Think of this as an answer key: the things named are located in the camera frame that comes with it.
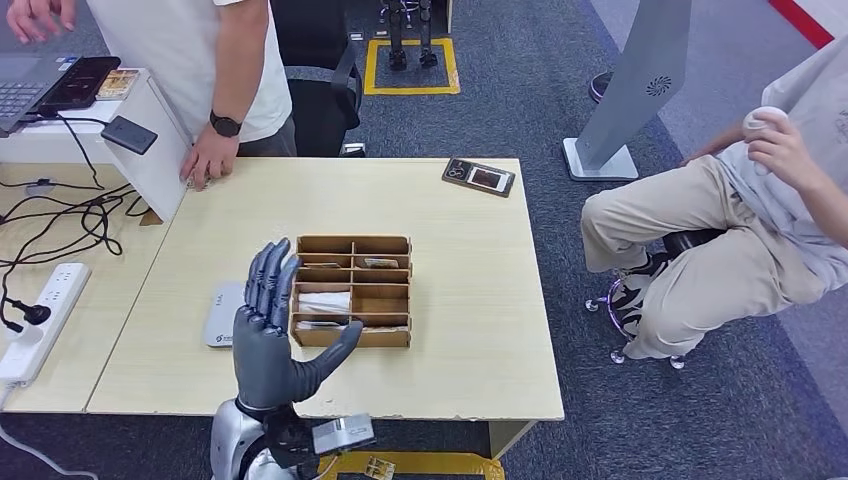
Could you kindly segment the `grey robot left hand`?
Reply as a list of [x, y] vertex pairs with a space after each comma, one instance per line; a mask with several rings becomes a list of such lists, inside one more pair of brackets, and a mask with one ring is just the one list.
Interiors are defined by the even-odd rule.
[[235, 313], [232, 354], [239, 403], [252, 411], [273, 410], [312, 397], [353, 352], [362, 330], [349, 320], [340, 336], [316, 358], [292, 358], [287, 322], [293, 281], [300, 258], [284, 237], [253, 258], [244, 288], [244, 304]]

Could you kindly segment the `person's right hand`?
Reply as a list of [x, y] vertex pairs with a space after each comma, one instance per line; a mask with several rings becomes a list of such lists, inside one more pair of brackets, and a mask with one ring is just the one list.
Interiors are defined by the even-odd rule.
[[76, 23], [74, 0], [12, 0], [6, 22], [22, 44], [45, 42], [50, 35], [71, 32]]

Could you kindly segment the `person's left hand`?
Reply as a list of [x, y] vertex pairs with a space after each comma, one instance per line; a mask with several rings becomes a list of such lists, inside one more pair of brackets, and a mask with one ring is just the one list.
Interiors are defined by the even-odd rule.
[[185, 157], [180, 178], [195, 191], [204, 190], [209, 181], [232, 172], [239, 145], [237, 136], [223, 136], [207, 124]]
[[827, 179], [786, 114], [762, 107], [743, 125], [748, 158], [758, 171], [774, 174], [799, 193], [815, 190]]

